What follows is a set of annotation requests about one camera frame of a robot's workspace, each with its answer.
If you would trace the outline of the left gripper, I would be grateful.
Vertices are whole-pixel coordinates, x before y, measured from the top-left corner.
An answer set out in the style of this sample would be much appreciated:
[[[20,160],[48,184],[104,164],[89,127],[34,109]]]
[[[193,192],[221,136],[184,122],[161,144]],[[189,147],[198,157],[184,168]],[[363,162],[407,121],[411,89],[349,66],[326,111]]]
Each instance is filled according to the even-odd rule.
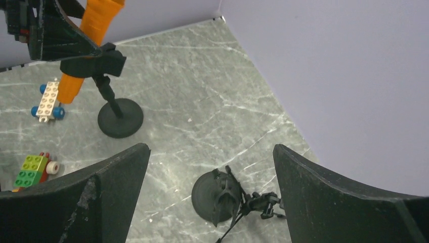
[[[83,19],[79,1],[1,1],[7,32],[28,44],[31,60],[60,61],[101,55],[95,44],[70,17]]]

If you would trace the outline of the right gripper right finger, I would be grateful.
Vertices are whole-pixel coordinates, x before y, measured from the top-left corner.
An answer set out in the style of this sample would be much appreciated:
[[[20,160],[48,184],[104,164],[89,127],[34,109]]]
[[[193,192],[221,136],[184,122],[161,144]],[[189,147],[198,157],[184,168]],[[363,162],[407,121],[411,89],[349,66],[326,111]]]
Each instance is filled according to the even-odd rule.
[[[428,197],[357,182],[282,144],[273,160],[292,242],[428,242]]]

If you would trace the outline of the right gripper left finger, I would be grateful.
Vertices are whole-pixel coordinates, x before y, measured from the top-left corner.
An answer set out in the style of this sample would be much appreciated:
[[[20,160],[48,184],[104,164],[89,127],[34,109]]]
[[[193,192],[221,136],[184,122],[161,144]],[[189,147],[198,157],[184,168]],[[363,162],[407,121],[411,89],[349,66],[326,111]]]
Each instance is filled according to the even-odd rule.
[[[2,192],[1,242],[125,242],[150,153],[138,143],[20,192]]]

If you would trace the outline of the tripod shock mount stand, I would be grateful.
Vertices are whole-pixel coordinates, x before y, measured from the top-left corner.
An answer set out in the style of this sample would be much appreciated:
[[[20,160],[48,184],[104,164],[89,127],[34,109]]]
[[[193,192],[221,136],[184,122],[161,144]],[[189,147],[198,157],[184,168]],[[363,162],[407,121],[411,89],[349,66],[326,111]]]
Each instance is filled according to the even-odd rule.
[[[257,192],[254,192],[252,196],[246,194],[244,196],[244,200],[241,203],[239,211],[233,217],[231,226],[222,237],[218,238],[216,242],[222,242],[222,240],[232,230],[236,223],[238,223],[243,216],[247,216],[250,212],[253,211],[261,212],[260,217],[263,220],[270,219],[274,216],[280,219],[285,219],[286,216],[284,214],[274,212],[274,205],[280,204],[282,202],[282,199],[280,199],[274,192],[263,193],[261,195],[259,195]]]

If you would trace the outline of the orange microphone round stand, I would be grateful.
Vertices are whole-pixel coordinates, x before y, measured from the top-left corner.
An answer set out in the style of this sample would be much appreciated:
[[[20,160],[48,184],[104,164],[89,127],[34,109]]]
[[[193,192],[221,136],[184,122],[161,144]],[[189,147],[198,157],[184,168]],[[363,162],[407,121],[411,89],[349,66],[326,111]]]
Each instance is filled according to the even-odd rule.
[[[144,113],[138,103],[127,98],[116,98],[110,86],[110,75],[119,77],[126,62],[116,45],[106,43],[100,47],[98,57],[80,57],[63,60],[60,70],[77,78],[91,77],[99,93],[107,103],[98,113],[100,130],[111,138],[126,138],[136,133],[143,124]]]

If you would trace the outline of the black round base stand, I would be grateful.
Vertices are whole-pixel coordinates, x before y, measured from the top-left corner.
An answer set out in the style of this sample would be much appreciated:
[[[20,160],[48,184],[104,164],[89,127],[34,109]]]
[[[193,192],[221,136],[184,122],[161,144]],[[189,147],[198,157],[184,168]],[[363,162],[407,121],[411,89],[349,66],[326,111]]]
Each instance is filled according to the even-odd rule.
[[[201,175],[195,182],[191,201],[197,215],[212,223],[231,220],[233,227],[239,217],[240,208],[244,203],[244,189],[233,175],[230,166],[225,172],[214,169]]]

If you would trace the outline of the colourful toy block car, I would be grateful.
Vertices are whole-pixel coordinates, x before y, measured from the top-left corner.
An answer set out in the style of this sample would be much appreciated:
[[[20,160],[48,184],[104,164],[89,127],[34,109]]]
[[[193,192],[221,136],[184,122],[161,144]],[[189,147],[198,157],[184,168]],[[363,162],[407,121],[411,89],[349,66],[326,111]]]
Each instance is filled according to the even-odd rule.
[[[49,176],[56,175],[61,164],[51,159],[48,152],[27,155],[15,179],[12,192],[22,191],[27,187],[43,183]]]

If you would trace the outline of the white blue toy block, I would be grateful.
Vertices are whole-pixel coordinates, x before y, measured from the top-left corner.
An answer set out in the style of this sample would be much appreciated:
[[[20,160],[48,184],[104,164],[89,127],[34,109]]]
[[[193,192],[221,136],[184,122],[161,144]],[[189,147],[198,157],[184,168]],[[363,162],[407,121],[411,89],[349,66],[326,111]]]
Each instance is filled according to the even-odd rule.
[[[63,119],[66,111],[58,101],[58,81],[47,82],[39,87],[42,94],[39,105],[32,107],[31,115],[40,123],[48,123],[50,120]]]

